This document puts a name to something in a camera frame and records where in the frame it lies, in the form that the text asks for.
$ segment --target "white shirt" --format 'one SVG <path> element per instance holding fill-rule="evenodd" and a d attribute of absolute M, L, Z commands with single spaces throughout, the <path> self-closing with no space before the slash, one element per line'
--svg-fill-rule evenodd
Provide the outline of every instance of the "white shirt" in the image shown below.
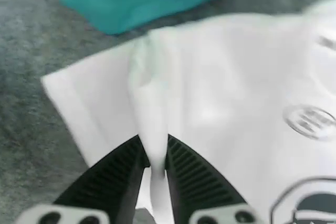
<path fill-rule="evenodd" d="M 151 31 L 43 83 L 88 165 L 137 134 L 164 160 L 171 134 L 265 223 L 285 224 L 306 196 L 336 195 L 335 22 L 309 14 L 213 17 Z M 149 177 L 146 170 L 137 207 L 160 223 Z"/>

